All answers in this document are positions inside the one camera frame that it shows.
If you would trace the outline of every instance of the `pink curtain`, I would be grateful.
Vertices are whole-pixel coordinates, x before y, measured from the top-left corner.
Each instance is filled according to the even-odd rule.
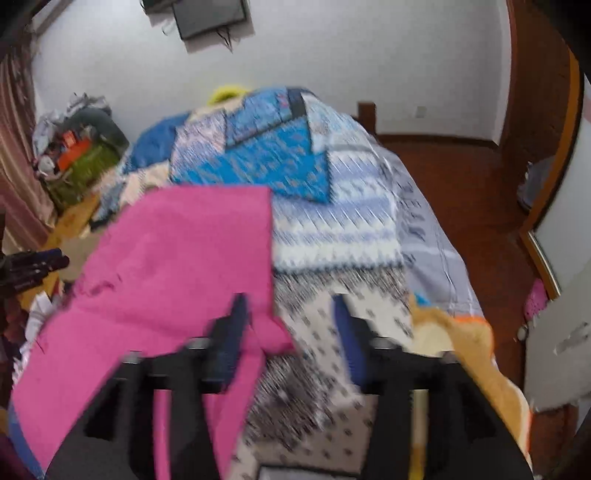
[[[0,203],[7,230],[23,248],[47,239],[54,206],[33,175],[31,136],[35,107],[28,42],[13,47],[0,63]]]

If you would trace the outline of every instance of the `pink slipper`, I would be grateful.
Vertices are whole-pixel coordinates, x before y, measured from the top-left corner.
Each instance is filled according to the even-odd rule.
[[[534,286],[531,287],[531,292],[525,301],[525,318],[528,321],[533,320],[534,316],[546,308],[546,305],[548,305],[548,295],[546,295],[544,283],[539,278],[536,278]]]

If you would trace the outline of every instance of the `pink blanket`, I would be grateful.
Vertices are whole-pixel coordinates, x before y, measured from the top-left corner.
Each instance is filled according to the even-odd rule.
[[[245,292],[252,313],[236,378],[206,399],[220,473],[229,466],[264,354],[291,340],[272,317],[270,191],[173,187],[146,195],[101,239],[76,283],[76,298],[42,331],[13,392],[22,432],[47,470],[66,434],[129,351],[177,349],[206,333]],[[156,405],[157,420],[162,406]],[[159,478],[167,464],[157,430]]]

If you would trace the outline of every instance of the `wooden floor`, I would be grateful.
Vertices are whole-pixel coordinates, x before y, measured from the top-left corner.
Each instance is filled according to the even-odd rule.
[[[463,257],[486,319],[495,332],[501,372],[523,387],[524,347],[515,334],[536,278],[519,243],[525,213],[516,200],[520,174],[507,158],[486,147],[386,143],[398,154],[433,208],[441,227]],[[568,436],[564,410],[534,417],[531,455],[534,472],[554,465]]]

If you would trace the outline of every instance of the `electrical outlet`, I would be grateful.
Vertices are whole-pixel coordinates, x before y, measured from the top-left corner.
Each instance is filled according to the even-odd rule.
[[[425,118],[427,116],[427,107],[426,106],[418,106],[417,111],[414,112],[415,118]]]

